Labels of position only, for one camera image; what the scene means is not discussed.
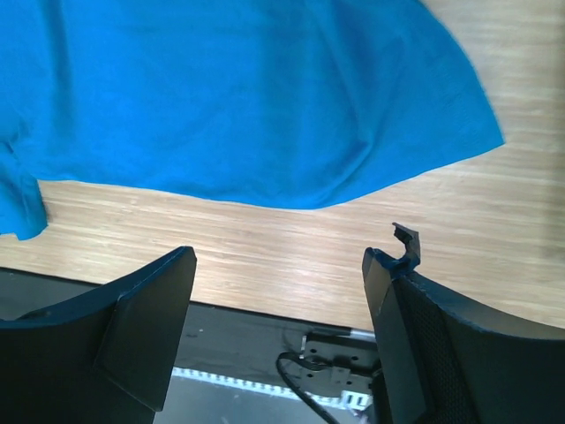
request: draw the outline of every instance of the blue cloth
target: blue cloth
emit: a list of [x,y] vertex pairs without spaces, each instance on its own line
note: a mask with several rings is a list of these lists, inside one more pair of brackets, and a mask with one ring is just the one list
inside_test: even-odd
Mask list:
[[37,180],[323,208],[502,143],[416,0],[3,0],[0,233]]

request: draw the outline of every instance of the black surface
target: black surface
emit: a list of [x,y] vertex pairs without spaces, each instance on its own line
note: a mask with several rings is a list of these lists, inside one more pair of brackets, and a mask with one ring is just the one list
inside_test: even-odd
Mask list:
[[[406,257],[414,245],[399,239]],[[565,422],[564,329],[504,314],[400,262],[367,249],[363,265],[395,423]],[[406,397],[419,387],[425,406]]]
[[[0,318],[70,299],[100,287],[76,280],[0,269]],[[300,352],[309,333],[348,336],[351,329],[257,314],[191,301],[177,351],[176,367],[283,386],[275,361],[281,352]],[[299,379],[300,371],[290,374]]]
[[[166,396],[194,270],[192,249],[182,247],[95,290],[79,286],[82,294],[57,299],[55,305],[16,299],[7,314],[25,317],[0,322],[3,421],[152,422]],[[2,274],[8,276],[1,279],[6,306],[22,273]],[[170,331],[164,337],[149,330],[146,344],[139,344],[132,328],[139,326],[140,315]],[[126,358],[129,367],[122,367]]]

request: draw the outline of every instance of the wood grain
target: wood grain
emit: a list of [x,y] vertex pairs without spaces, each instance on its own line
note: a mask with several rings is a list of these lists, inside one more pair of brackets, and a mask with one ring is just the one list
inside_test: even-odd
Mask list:
[[370,329],[360,265],[420,231],[420,271],[488,305],[565,328],[562,0],[430,0],[476,65],[507,145],[341,206],[284,211],[103,185],[44,183],[50,227],[0,238],[0,266],[96,283],[179,245],[194,300]]

